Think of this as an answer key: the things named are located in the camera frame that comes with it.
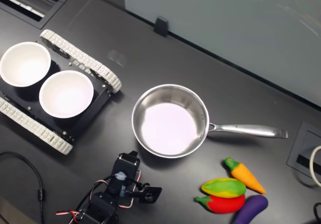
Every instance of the toy eggplant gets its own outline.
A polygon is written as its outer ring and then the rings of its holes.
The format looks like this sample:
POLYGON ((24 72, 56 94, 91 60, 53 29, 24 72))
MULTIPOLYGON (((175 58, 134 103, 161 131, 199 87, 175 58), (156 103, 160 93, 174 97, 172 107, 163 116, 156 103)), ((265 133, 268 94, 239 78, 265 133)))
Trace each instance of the toy eggplant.
POLYGON ((249 224, 267 206, 268 201, 263 195, 250 197, 237 214, 233 224, 249 224))
POLYGON ((226 158, 225 164, 231 169, 232 176, 244 183, 248 188, 261 194, 265 194, 265 189, 257 181, 254 175, 242 163, 234 161, 232 158, 226 158))
POLYGON ((246 186, 233 178, 218 178, 203 184, 202 190, 216 197, 235 198, 245 193, 246 186))
POLYGON ((242 208, 245 203, 245 196, 241 195, 236 198, 220 198, 216 196, 196 197, 195 201, 201 203, 208 210, 215 213, 232 213, 242 208))

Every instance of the black tray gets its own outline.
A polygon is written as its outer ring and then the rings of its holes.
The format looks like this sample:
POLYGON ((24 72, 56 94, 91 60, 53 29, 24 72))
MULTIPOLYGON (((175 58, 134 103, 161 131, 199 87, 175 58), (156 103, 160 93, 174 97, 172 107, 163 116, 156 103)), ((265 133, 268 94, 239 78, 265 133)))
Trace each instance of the black tray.
POLYGON ((87 73, 78 66, 70 64, 66 59, 59 62, 51 61, 48 74, 41 81, 29 87, 14 87, 0 79, 0 91, 11 104, 57 133, 70 144, 80 137, 111 95, 107 84, 92 76, 90 72, 87 73), (81 114, 69 119, 52 117, 42 109, 39 102, 39 91, 42 84, 54 73, 64 70, 74 70, 85 74, 94 86, 94 97, 90 106, 81 114))

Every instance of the desk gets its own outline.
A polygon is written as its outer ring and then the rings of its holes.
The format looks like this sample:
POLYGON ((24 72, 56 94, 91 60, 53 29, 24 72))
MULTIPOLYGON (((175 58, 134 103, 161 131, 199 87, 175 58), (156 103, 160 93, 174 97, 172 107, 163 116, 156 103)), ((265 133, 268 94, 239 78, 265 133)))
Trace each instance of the desk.
MULTIPOLYGON (((142 182, 163 188, 154 205, 134 203, 118 210, 119 223, 230 223, 231 214, 207 212, 195 196, 207 180, 227 177, 221 162, 243 162, 267 190, 269 208, 253 224, 313 224, 312 207, 321 188, 286 165, 302 121, 321 129, 321 113, 298 100, 178 41, 105 0, 68 0, 44 29, 51 29, 109 67, 122 81, 68 156, 62 156, 28 131, 0 115, 0 151, 23 154, 39 170, 47 191, 46 224, 67 223, 55 211, 73 209, 97 180, 106 177, 119 153, 137 150, 142 182), (123 56, 118 64, 108 53, 123 56), (261 124, 287 129, 289 138, 264 139, 212 133, 193 154, 167 160, 152 156, 136 141, 131 112, 151 87, 174 83, 190 88, 204 101, 218 124, 261 124)), ((39 40, 40 30, 0 11, 0 54, 18 42, 39 40)), ((39 219, 37 179, 16 159, 0 161, 0 195, 34 220, 39 219)), ((247 190, 246 196, 254 195, 247 190)))

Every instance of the yellow-green toy vegetable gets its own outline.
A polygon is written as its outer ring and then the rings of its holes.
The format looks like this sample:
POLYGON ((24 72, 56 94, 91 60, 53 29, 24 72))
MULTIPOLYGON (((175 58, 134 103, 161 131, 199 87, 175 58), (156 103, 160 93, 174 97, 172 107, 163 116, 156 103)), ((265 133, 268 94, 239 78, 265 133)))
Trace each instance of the yellow-green toy vegetable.
POLYGON ((245 193, 246 186, 233 178, 218 178, 206 182, 202 190, 212 196, 235 198, 245 193))

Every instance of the purple eggplant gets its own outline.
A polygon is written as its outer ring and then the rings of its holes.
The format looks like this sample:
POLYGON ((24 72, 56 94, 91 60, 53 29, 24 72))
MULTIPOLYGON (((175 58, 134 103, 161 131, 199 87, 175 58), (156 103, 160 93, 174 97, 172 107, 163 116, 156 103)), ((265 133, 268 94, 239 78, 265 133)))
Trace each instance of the purple eggplant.
POLYGON ((237 214, 233 224, 249 224, 260 212, 264 211, 269 202, 263 195, 250 197, 237 214))

